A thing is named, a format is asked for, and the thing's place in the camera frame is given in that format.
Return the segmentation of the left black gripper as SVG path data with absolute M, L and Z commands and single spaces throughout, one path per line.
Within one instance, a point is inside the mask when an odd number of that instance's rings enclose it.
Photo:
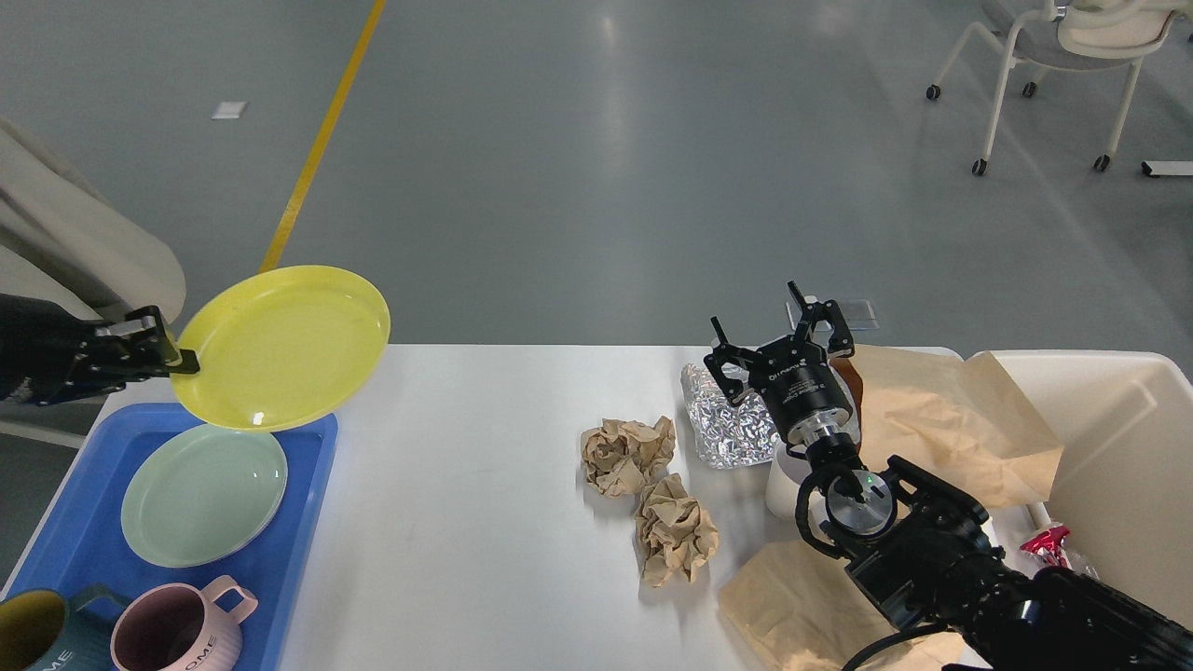
M 157 306 L 125 314 L 122 322 L 78 318 L 37 318 L 30 326 L 29 404 L 51 406 L 97 398 L 117 390 L 117 384 L 150 377 L 194 375 L 200 371 L 197 355 L 178 347 Z M 123 347 L 101 351 L 98 341 Z

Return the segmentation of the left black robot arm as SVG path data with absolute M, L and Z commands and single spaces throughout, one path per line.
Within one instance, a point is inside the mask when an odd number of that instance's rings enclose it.
M 197 355 L 178 347 L 157 306 L 103 322 L 73 318 L 47 300 L 1 296 L 4 404 L 68 404 L 199 370 Z

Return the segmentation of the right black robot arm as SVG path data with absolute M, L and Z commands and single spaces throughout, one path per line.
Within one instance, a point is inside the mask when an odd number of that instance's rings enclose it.
M 848 670 L 913 638 L 952 630 L 994 670 L 1188 670 L 1189 630 L 1104 581 L 1069 568 L 1027 577 L 1006 564 L 981 527 L 975 498 L 902 456 L 884 470 L 863 463 L 846 430 L 843 384 L 830 361 L 857 351 L 835 301 L 789 293 L 801 319 L 762 347 L 717 336 L 704 363 L 728 404 L 752 390 L 795 458 L 810 466 L 796 497 L 801 538 L 846 573 L 895 632 L 847 661 Z

